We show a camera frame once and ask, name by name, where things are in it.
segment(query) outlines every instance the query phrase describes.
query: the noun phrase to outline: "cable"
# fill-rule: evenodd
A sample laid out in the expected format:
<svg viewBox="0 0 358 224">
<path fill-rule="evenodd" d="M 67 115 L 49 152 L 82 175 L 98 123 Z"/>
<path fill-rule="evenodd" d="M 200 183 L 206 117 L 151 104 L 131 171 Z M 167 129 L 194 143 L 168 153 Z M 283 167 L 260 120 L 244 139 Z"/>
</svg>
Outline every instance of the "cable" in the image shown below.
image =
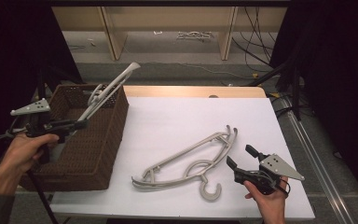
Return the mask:
<svg viewBox="0 0 358 224">
<path fill-rule="evenodd" d="M 11 123 L 10 128 L 4 134 L 0 134 L 0 140 L 4 139 L 4 138 L 13 138 L 16 133 L 20 133 L 25 130 L 25 129 L 19 129 L 16 132 L 13 131 L 14 125 L 18 119 L 19 119 L 19 117 L 16 117 L 13 120 L 13 122 Z"/>
<path fill-rule="evenodd" d="M 213 74 L 228 74 L 228 75 L 232 75 L 234 77 L 240 77 L 240 78 L 244 78 L 244 79 L 254 79 L 253 77 L 243 77 L 243 76 L 240 76 L 240 75 L 237 75 L 237 74 L 234 74 L 234 73 L 230 73 L 230 72 L 215 72 L 215 71 L 211 71 L 205 67 L 202 67 L 202 66 L 197 66 L 197 65 L 191 65 L 191 64 L 185 64 L 185 63 L 177 63 L 177 64 L 180 64 L 182 66 L 186 66 L 186 67 L 195 67 L 195 68 L 200 68 L 200 69 L 203 69 L 207 72 L 210 72 L 210 73 L 213 73 Z"/>
<path fill-rule="evenodd" d="M 249 19 L 249 22 L 251 23 L 252 28 L 253 28 L 252 36 L 253 36 L 253 34 L 256 34 L 256 36 L 257 36 L 258 39 L 260 40 L 261 45 L 263 46 L 263 50 L 264 50 L 264 53 L 266 54 L 267 59 L 269 59 L 269 58 L 270 58 L 270 55 L 269 55 L 269 53 L 267 52 L 266 46 L 264 45 L 264 42 L 263 42 L 263 38 L 261 37 L 260 23 L 258 22 L 259 7 L 256 7 L 256 8 L 255 8 L 255 23 L 252 22 L 252 19 L 251 19 L 249 13 L 248 13 L 248 10 L 246 9 L 246 7 L 245 7 L 244 9 L 245 9 L 246 15 L 247 15 L 247 17 L 248 17 L 248 19 Z"/>
<path fill-rule="evenodd" d="M 268 34 L 269 34 L 269 36 L 271 37 L 271 39 L 274 41 L 274 43 L 277 42 L 277 41 L 275 40 L 275 38 L 271 35 L 270 32 L 268 32 Z"/>
<path fill-rule="evenodd" d="M 42 188 L 39 185 L 39 182 L 37 181 L 36 177 L 34 176 L 34 172 L 32 170 L 27 171 L 27 175 L 30 177 L 31 181 L 34 184 L 34 187 L 36 188 L 37 194 L 39 195 L 40 200 L 42 201 L 42 204 L 45 206 L 46 211 L 48 212 L 48 216 L 50 217 L 50 220 L 54 224 L 58 224 L 56 217 L 53 214 L 53 211 L 50 208 L 50 205 L 48 204 L 48 199 L 46 198 L 46 195 L 43 193 Z"/>
<path fill-rule="evenodd" d="M 266 46 L 263 46 L 263 45 L 259 45 L 259 44 L 253 43 L 252 41 L 246 39 L 246 37 L 243 36 L 242 32 L 240 32 L 240 35 L 242 36 L 242 38 L 243 38 L 246 42 L 248 42 L 248 43 L 251 44 L 251 45 L 255 45 L 255 46 L 258 46 L 258 47 L 261 47 L 261 48 L 266 48 L 266 49 L 273 49 L 273 48 L 270 48 L 270 47 L 266 47 Z"/>
<path fill-rule="evenodd" d="M 257 59 L 257 60 L 260 61 L 261 63 L 263 63 L 263 64 L 269 66 L 269 63 L 267 63 L 266 61 L 260 59 L 259 57 L 255 56 L 252 52 L 250 52 L 250 51 L 248 50 L 248 47 L 246 47 L 246 49 L 245 49 L 245 48 L 244 48 L 243 46 L 241 46 L 234 38 L 232 38 L 232 41 L 234 41 L 234 43 L 238 46 L 239 49 L 245 51 L 245 53 L 247 53 L 247 54 L 250 54 L 252 57 L 254 57 L 255 59 Z"/>
</svg>

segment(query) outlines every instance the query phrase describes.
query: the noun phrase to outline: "hanger hook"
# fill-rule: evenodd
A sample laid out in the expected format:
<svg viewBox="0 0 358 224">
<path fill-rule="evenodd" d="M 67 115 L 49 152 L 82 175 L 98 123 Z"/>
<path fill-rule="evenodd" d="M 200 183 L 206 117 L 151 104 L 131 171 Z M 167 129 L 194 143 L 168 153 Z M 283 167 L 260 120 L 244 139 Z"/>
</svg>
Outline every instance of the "hanger hook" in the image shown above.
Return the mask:
<svg viewBox="0 0 358 224">
<path fill-rule="evenodd" d="M 202 182 L 200 185 L 200 193 L 201 193 L 202 197 L 208 201 L 216 200 L 220 196 L 220 193 L 222 192 L 222 185 L 217 184 L 216 191 L 214 193 L 209 193 L 205 189 L 206 184 L 208 184 L 208 179 L 205 177 L 205 175 L 201 175 L 200 177 L 202 178 Z"/>
</svg>

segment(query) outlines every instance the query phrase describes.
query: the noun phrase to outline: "table surface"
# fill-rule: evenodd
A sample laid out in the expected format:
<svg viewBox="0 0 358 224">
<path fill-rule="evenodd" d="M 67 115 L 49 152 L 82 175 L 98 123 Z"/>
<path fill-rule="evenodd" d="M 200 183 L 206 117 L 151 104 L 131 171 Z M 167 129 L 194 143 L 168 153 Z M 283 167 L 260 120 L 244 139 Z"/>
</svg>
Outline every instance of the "table surface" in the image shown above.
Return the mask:
<svg viewBox="0 0 358 224">
<path fill-rule="evenodd" d="M 226 125 L 239 130 L 228 155 L 240 168 L 258 169 L 258 161 L 246 153 L 246 145 L 252 145 L 265 154 L 277 153 L 295 167 L 270 100 L 260 88 L 126 86 L 125 92 L 130 108 L 109 189 L 56 192 L 50 205 L 53 212 L 90 217 L 260 218 L 255 201 L 243 198 L 247 190 L 234 182 L 233 172 L 225 160 L 206 174 L 208 191 L 214 191 L 217 183 L 222 185 L 222 194 L 214 202 L 205 201 L 200 196 L 198 178 L 157 191 L 138 190 L 131 184 L 132 176 L 139 178 L 150 165 L 212 133 L 226 131 Z M 219 98 L 208 98 L 211 94 Z M 192 161 L 210 160 L 218 148 L 220 145 L 211 143 L 173 161 L 162 167 L 157 179 L 180 177 Z M 289 183 L 292 190 L 286 202 L 286 218 L 313 219 L 301 182 L 289 180 Z"/>
</svg>

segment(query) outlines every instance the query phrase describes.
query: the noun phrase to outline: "brown wicker basket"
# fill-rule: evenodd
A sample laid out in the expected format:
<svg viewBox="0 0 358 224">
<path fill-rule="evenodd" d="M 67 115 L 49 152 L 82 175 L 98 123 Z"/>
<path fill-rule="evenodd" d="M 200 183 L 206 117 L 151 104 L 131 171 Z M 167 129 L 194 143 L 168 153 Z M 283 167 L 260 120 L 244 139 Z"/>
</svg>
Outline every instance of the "brown wicker basket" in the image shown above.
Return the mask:
<svg viewBox="0 0 358 224">
<path fill-rule="evenodd" d="M 53 119 L 78 119 L 96 85 L 61 85 L 50 100 Z M 34 169 L 45 191 L 98 190 L 109 187 L 113 164 L 121 143 L 129 104 L 121 87 L 90 118 L 89 126 L 66 141 L 55 162 Z M 24 175 L 20 185 L 35 190 Z"/>
</svg>

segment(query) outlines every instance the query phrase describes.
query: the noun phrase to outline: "human hand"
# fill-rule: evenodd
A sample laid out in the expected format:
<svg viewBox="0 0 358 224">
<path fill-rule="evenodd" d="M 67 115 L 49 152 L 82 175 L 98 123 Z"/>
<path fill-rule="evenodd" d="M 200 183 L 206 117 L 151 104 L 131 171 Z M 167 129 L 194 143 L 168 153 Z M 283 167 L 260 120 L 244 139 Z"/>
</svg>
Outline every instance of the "human hand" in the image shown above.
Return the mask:
<svg viewBox="0 0 358 224">
<path fill-rule="evenodd" d="M 281 177 L 280 187 L 286 189 L 288 178 Z M 260 210 L 261 216 L 266 224 L 281 224 L 284 223 L 284 206 L 286 194 L 280 190 L 275 190 L 270 195 L 262 194 L 257 187 L 249 181 L 244 181 L 243 185 L 249 190 L 245 195 L 246 199 L 255 199 L 257 207 Z"/>
<path fill-rule="evenodd" d="M 14 194 L 22 174 L 42 156 L 43 150 L 38 149 L 45 144 L 57 144 L 58 139 L 55 134 L 35 138 L 29 138 L 25 133 L 17 134 L 0 163 L 0 194 Z"/>
</svg>

